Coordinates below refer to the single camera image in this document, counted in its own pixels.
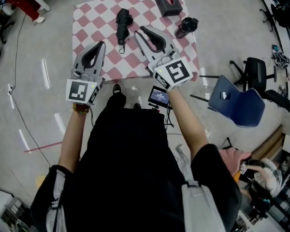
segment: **sneaker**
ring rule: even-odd
[[[141,105],[139,103],[136,103],[136,104],[134,104],[133,109],[135,109],[135,110],[141,110],[142,107],[141,107]]]
[[[39,16],[38,19],[34,20],[36,23],[42,23],[44,22],[45,18],[42,16]]]
[[[115,84],[113,87],[113,94],[121,93],[121,87],[119,84]]]

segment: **pink and white checkered cloth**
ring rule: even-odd
[[[181,56],[186,56],[193,72],[193,81],[197,78],[199,62],[195,38],[192,33],[183,39],[176,39],[174,32],[181,20],[188,16],[185,0],[180,0],[183,11],[177,16],[161,17],[155,0],[94,0],[74,7],[72,27],[73,61],[86,46],[97,41],[106,44],[106,55],[101,75],[106,81],[124,78],[148,77],[145,69],[148,61],[134,39],[134,31],[140,26],[152,26],[169,34],[179,49]],[[125,53],[120,54],[117,37],[116,15],[121,8],[128,9],[134,21],[129,26],[130,36],[126,39]]]

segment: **red pants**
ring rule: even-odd
[[[6,0],[6,2],[20,8],[23,12],[29,15],[33,21],[40,16],[37,12],[40,5],[35,0]]]

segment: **white shoe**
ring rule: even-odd
[[[34,20],[36,23],[42,23],[44,22],[45,18],[42,16],[39,16],[38,19]]]

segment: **small monitor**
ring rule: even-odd
[[[169,104],[169,96],[164,89],[153,86],[148,101],[167,108]]]

